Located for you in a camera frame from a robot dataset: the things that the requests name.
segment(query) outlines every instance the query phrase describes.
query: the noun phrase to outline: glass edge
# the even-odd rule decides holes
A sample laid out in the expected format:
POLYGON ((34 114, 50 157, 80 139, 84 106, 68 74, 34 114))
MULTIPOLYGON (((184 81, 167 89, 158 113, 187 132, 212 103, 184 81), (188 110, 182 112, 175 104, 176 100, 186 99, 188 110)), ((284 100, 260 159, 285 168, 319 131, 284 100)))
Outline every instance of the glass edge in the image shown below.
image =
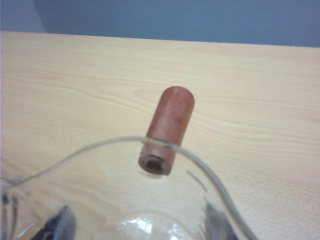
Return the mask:
POLYGON ((195 165, 197 165, 203 171, 203 173, 209 178, 211 183, 215 186, 219 196, 222 199, 223 205, 224 205, 227 213, 231 216, 231 218, 233 218, 238 229, 240 229, 240 231, 244 234, 244 236, 247 239, 249 239, 249 240, 256 240, 257 239, 255 234, 251 231, 251 229, 248 227, 248 225, 245 223, 245 221, 243 220, 243 218, 239 214, 239 212, 238 212, 234 202, 232 201, 229 193, 227 192, 225 186, 220 181, 218 176, 207 166, 207 164, 205 164, 199 157, 197 157, 193 153, 189 152, 188 150, 184 149, 183 147, 180 147, 180 146, 175 145, 175 144, 168 142, 168 141, 164 141, 164 140, 156 139, 156 138, 151 138, 151 137, 123 136, 123 137, 108 138, 108 139, 104 139, 104 140, 95 142, 93 144, 87 145, 87 146, 82 147, 82 148, 78 149, 77 151, 71 153, 70 155, 68 155, 67 157, 65 157, 61 161, 55 163, 51 167, 49 167, 49 168, 47 168, 47 169, 45 169, 35 175, 32 175, 30 177, 25 178, 24 180, 20 181, 19 183, 15 184, 15 185, 8 187, 5 190, 5 192, 8 192, 12 188, 18 187, 18 186, 20 186, 20 185, 22 185, 32 179, 41 177, 42 175, 53 171, 54 169, 61 166, 62 164, 64 164, 68 160, 70 160, 70 159, 72 159, 82 153, 85 153, 86 151, 90 151, 95 148, 107 145, 107 144, 119 143, 119 142, 129 142, 129 141, 137 141, 137 142, 142 142, 144 144, 157 144, 157 145, 160 145, 163 147, 170 148, 173 151, 180 153, 183 156, 189 158, 195 165))

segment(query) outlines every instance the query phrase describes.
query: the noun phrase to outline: wooden table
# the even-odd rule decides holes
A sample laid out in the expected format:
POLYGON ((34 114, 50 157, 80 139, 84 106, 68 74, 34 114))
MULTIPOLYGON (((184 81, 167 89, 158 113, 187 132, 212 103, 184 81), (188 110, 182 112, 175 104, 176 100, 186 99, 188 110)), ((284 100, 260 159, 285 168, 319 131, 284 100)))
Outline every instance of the wooden table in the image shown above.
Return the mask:
POLYGON ((320 48, 2 32, 2 176, 143 136, 172 85, 195 97, 182 145, 256 235, 320 239, 320 48))

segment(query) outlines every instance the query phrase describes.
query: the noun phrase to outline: wall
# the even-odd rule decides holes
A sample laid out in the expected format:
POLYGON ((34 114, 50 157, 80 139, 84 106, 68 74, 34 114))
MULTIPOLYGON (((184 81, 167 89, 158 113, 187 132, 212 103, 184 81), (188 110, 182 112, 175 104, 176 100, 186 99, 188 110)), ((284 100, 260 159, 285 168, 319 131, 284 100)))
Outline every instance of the wall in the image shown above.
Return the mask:
POLYGON ((34 0, 38 17, 14 2, 4 30, 320 47, 319 0, 34 0))

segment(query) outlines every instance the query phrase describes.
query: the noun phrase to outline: red wooden dowel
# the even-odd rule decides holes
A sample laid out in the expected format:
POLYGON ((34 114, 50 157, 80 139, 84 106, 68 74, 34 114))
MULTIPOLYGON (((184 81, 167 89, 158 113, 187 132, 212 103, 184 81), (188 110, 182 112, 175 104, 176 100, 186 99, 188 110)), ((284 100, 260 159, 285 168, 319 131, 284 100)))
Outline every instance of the red wooden dowel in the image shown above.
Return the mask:
MULTIPOLYGON (((194 96, 186 88, 167 88, 161 95, 146 136, 180 146, 194 104, 194 96)), ((146 144, 141 150, 139 164, 149 173, 168 175, 174 160, 175 153, 169 148, 146 144)))

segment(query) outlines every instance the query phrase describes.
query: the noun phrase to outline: clear glass bowl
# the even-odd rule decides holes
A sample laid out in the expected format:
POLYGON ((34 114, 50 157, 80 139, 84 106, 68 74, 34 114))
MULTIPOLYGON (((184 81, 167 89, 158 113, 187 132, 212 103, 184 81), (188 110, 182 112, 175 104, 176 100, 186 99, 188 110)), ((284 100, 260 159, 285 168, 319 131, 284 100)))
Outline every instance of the clear glass bowl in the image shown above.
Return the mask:
POLYGON ((77 240, 256 239, 205 163, 177 145, 147 137, 84 147, 6 189, 1 205, 4 240, 30 240, 61 213, 59 227, 68 233, 41 239, 71 240, 73 229, 77 240), (139 166, 145 144, 176 152, 170 175, 139 166))

